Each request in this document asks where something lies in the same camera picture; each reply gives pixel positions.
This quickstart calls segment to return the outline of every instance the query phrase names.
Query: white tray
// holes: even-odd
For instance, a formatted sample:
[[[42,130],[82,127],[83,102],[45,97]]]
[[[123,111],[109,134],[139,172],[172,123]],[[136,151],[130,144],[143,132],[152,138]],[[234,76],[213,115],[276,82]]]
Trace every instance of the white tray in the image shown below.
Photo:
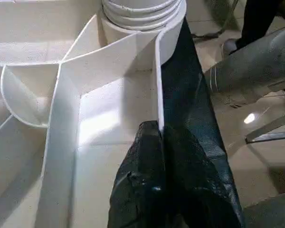
[[[105,228],[141,122],[163,127],[165,28],[121,29],[97,0],[0,2],[0,228]]]

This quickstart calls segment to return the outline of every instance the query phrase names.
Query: cylindrical base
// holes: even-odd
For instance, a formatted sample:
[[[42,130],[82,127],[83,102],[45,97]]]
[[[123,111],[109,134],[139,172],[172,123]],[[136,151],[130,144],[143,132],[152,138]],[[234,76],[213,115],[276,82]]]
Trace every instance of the cylindrical base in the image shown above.
[[[129,30],[146,31],[162,28],[172,21],[181,9],[181,0],[165,2],[158,0],[153,1],[152,4],[147,1],[143,5],[142,1],[138,1],[140,3],[136,8],[130,8],[135,6],[135,2],[129,4],[115,2],[123,1],[103,0],[104,13],[114,24]]]

